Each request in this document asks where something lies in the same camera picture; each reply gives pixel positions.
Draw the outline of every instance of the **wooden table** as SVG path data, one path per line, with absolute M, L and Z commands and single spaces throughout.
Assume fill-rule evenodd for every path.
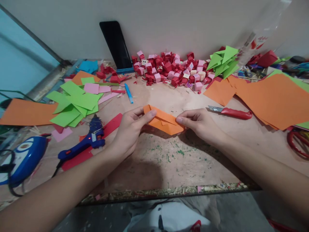
M 190 109 L 205 108 L 208 105 L 220 106 L 203 94 L 193 93 L 185 87 L 157 83 L 146 86 L 138 78 L 126 81 L 134 98 L 130 104 L 127 95 L 113 97 L 99 105 L 97 115 L 105 123 L 118 113 L 125 113 L 138 106 L 150 104 L 173 116 Z M 243 103 L 233 98 L 229 108 L 247 111 Z M 309 176 L 308 162 L 298 157 L 286 142 L 286 132 L 274 131 L 254 116 L 244 121 L 210 112 L 214 121 L 230 136 L 292 168 Z M 93 115 L 87 116 L 90 121 Z M 41 133 L 54 130 L 51 125 L 38 127 Z M 73 133 L 57 143 L 50 141 L 47 151 L 31 178 L 25 181 L 29 191 L 49 180 L 58 164 L 57 155 L 79 142 L 79 136 L 88 133 L 84 123 L 72 128 Z M 114 131 L 106 138 L 105 149 L 115 137 Z M 92 150 L 97 154 L 101 150 Z M 186 194 L 205 194 L 222 191 L 235 191 L 257 188 L 257 185 L 232 164 L 220 151 L 200 140 L 192 131 L 180 136 L 169 136 L 155 130 L 153 134 L 140 135 L 136 150 L 121 163 L 82 203 L 127 201 L 140 198 L 164 198 Z M 14 201 L 7 186 L 0 186 L 0 201 L 3 206 Z

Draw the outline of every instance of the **red scissors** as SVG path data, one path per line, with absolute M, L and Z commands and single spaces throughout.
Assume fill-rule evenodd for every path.
M 303 158 L 309 159 L 309 154 L 301 151 L 298 147 L 296 147 L 295 143 L 293 142 L 294 137 L 298 138 L 304 145 L 307 146 L 307 148 L 309 148 L 308 139 L 302 136 L 302 134 L 297 130 L 292 130 L 287 134 L 287 143 L 290 145 L 290 147 Z

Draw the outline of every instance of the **black phone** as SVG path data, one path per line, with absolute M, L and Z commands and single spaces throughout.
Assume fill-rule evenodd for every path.
M 117 21 L 100 22 L 100 28 L 113 56 L 117 69 L 132 68 L 120 24 Z

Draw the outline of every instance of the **plastic bottle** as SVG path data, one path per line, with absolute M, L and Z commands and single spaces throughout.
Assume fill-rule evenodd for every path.
M 254 29 L 237 54 L 238 71 L 259 52 L 265 41 L 277 29 L 281 14 L 287 9 L 292 0 L 273 1 L 254 26 Z

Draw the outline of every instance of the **blue marker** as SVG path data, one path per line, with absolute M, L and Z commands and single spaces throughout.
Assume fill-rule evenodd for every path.
M 128 94 L 129 100 L 130 100 L 131 104 L 133 104 L 133 98 L 132 98 L 132 95 L 130 93 L 129 86 L 127 84 L 125 84 L 125 88 L 126 88 L 126 93 Z

